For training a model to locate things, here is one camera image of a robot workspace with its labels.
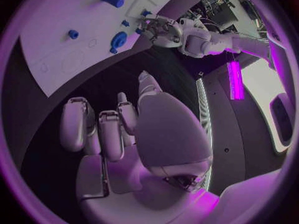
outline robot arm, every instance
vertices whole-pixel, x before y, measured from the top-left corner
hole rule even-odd
[[[223,51],[241,51],[270,61],[269,44],[236,33],[219,34],[208,31],[200,20],[182,18],[176,22],[167,17],[149,15],[142,22],[144,34],[154,45],[177,47],[187,56],[202,58]]]

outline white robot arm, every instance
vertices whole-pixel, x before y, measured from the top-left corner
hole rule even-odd
[[[167,17],[148,15],[142,22],[144,35],[161,47],[177,47],[187,56],[202,58],[223,51],[241,51],[270,61],[269,44],[236,33],[219,34],[207,30],[203,23],[181,18],[179,23]]]

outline purple light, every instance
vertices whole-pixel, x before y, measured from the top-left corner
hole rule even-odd
[[[242,81],[242,73],[238,61],[227,63],[231,100],[243,100],[244,89]]]

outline robotic hand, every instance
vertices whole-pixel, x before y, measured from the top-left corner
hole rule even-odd
[[[153,45],[177,47],[182,54],[194,58],[216,55],[226,50],[233,53],[243,51],[270,61],[269,44],[236,33],[209,31],[200,20],[181,18],[178,23],[167,17],[150,14],[142,20],[141,27]]]

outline light bar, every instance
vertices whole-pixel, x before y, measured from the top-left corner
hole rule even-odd
[[[243,100],[244,88],[239,62],[232,61],[227,63],[227,70],[229,75],[231,100]]]

